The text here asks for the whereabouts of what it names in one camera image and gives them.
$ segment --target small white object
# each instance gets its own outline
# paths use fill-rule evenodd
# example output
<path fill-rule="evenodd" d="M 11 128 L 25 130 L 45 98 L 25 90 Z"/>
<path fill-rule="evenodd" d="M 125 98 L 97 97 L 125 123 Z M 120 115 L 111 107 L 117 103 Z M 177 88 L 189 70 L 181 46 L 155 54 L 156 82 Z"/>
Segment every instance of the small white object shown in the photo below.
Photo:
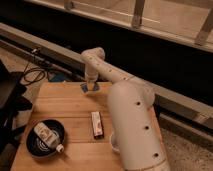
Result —
<path fill-rule="evenodd" d="M 100 113 L 97 112 L 91 112 L 92 114 L 92 126 L 93 126 L 93 133 L 94 133 L 94 138 L 103 138 L 104 132 L 103 132 L 103 127 L 101 123 L 101 116 Z"/>
<path fill-rule="evenodd" d="M 56 149 L 59 153 L 64 151 L 64 146 L 60 143 L 59 136 L 50 130 L 43 122 L 39 122 L 34 127 L 36 135 L 51 149 Z"/>

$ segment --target wooden table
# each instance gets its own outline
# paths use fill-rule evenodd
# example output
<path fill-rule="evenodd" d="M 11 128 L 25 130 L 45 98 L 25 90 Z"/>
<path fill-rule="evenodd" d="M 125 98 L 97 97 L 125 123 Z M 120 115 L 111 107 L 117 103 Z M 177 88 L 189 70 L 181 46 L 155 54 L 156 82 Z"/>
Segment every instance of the wooden table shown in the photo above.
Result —
<path fill-rule="evenodd" d="M 109 144 L 111 119 L 106 107 L 110 83 L 100 83 L 98 92 L 83 93 L 81 83 L 44 83 L 18 148 L 12 171 L 119 171 L 120 157 Z M 93 138 L 91 112 L 100 111 L 105 138 Z M 153 108 L 150 116 L 159 127 Z M 65 151 L 45 159 L 35 159 L 26 148 L 26 137 L 35 123 L 48 118 L 60 121 L 66 131 Z"/>

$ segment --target dark background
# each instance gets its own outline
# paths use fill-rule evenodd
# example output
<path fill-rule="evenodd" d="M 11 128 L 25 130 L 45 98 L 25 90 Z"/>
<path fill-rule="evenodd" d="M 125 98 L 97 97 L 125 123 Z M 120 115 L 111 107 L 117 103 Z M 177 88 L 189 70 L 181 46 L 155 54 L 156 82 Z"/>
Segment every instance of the dark background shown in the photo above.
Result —
<path fill-rule="evenodd" d="M 21 0 L 1 0 L 0 21 L 76 52 L 101 46 L 109 63 L 213 106 L 212 53 Z"/>

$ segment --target electrical cable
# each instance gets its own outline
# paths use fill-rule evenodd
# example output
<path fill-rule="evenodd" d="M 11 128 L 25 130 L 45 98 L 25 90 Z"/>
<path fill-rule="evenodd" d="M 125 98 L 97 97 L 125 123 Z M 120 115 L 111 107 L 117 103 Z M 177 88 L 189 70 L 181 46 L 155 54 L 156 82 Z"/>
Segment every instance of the electrical cable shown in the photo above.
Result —
<path fill-rule="evenodd" d="M 28 63 L 23 71 L 22 78 L 26 82 L 23 85 L 29 86 L 31 84 L 34 84 L 36 82 L 43 80 L 44 78 L 47 78 L 47 80 L 50 81 L 50 74 L 62 73 L 63 75 L 67 76 L 68 78 L 71 78 L 73 76 L 72 73 L 70 75 L 63 70 L 53 68 L 52 64 L 49 63 L 48 61 L 46 61 L 45 59 L 36 61 L 36 55 L 39 53 L 39 51 L 40 51 L 39 49 L 37 49 L 37 50 L 33 49 L 31 51 L 31 55 L 33 55 L 33 63 L 38 65 L 38 67 L 28 69 L 29 65 L 31 63 L 30 59 L 28 60 Z M 33 73 L 37 73 L 37 75 L 33 79 L 29 79 L 29 75 L 33 74 Z"/>

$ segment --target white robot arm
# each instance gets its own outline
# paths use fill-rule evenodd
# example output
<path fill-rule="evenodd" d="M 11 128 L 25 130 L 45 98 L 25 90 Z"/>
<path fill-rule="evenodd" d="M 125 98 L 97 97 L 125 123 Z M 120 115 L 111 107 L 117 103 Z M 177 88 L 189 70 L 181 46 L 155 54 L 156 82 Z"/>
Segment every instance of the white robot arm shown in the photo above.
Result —
<path fill-rule="evenodd" d="M 169 171 L 166 154 L 151 124 L 148 108 L 154 92 L 143 80 L 103 61 L 102 48 L 82 53 L 87 82 L 94 83 L 98 73 L 113 83 L 108 108 L 125 170 Z"/>

